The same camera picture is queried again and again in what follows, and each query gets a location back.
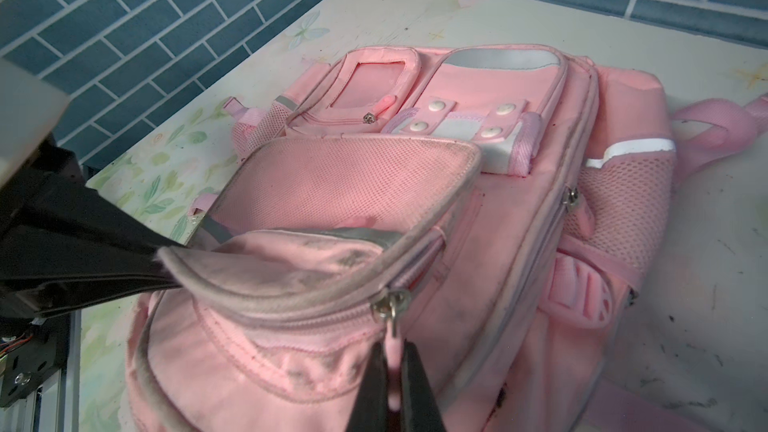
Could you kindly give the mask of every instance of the white reflective stripe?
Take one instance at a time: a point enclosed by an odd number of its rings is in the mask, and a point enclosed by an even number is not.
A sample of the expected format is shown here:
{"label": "white reflective stripe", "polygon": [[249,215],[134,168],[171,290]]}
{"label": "white reflective stripe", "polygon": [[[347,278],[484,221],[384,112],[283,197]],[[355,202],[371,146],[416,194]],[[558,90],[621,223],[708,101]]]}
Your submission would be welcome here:
{"label": "white reflective stripe", "polygon": [[603,168],[606,162],[617,156],[637,154],[640,152],[665,152],[673,151],[674,140],[669,139],[636,139],[617,142],[605,149],[603,158],[588,158],[585,167]]}

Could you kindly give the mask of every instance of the table surface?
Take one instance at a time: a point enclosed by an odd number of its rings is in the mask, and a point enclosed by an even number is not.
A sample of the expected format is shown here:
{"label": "table surface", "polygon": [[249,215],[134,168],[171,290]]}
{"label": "table surface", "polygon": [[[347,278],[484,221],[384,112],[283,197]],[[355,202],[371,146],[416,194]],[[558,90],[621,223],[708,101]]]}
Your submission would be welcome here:
{"label": "table surface", "polygon": [[[185,242],[196,226],[188,205],[221,190],[237,168],[233,121],[221,109],[227,97],[268,107],[314,61],[360,46],[489,43],[543,43],[652,72],[671,109],[708,97],[746,103],[768,90],[768,50],[536,0],[323,0],[88,185]],[[607,369],[627,389],[723,430],[758,430],[768,420],[766,156],[763,137],[678,191],[660,258]],[[134,430],[123,380],[134,300],[83,311],[81,432]]]}

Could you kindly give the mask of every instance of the pink strap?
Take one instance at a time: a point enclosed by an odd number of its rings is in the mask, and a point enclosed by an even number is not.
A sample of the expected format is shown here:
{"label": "pink strap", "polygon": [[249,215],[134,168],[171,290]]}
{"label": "pink strap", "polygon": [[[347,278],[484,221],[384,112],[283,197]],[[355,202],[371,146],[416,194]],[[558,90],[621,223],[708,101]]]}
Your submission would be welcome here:
{"label": "pink strap", "polygon": [[195,216],[200,212],[208,212],[208,209],[216,202],[218,194],[200,194],[187,209],[188,216]]}
{"label": "pink strap", "polygon": [[751,146],[768,129],[768,96],[759,97],[746,107],[725,99],[703,100],[678,110],[672,120],[695,120],[714,126],[693,139],[677,143],[674,180],[679,185],[706,164]]}

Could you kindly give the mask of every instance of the snap button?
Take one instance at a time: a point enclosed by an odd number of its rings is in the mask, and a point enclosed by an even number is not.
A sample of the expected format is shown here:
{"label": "snap button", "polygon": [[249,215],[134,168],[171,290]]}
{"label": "snap button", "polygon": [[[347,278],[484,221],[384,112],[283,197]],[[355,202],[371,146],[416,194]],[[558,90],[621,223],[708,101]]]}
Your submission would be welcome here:
{"label": "snap button", "polygon": [[480,137],[485,137],[487,139],[489,137],[497,136],[500,133],[502,133],[501,127],[489,127],[486,130],[480,132]]}
{"label": "snap button", "polygon": [[414,132],[420,132],[426,129],[427,127],[429,127],[427,122],[414,122],[413,124],[411,124],[411,130],[413,130]]}
{"label": "snap button", "polygon": [[511,111],[515,110],[516,108],[517,108],[516,105],[513,103],[505,103],[505,104],[501,104],[496,109],[496,113],[499,114],[500,116],[505,116]]}
{"label": "snap button", "polygon": [[446,108],[446,103],[442,100],[434,100],[429,103],[429,110],[438,112]]}

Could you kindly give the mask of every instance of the pink handle loop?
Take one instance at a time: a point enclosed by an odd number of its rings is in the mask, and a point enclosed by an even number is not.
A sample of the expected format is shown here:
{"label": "pink handle loop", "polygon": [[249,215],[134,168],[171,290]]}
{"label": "pink handle loop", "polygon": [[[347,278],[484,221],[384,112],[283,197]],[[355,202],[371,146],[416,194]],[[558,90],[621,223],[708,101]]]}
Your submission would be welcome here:
{"label": "pink handle loop", "polygon": [[672,120],[695,120],[713,125],[693,139],[677,143],[674,180],[686,177],[718,158],[751,146],[758,135],[757,120],[743,107],[725,99],[708,99],[678,110]]}

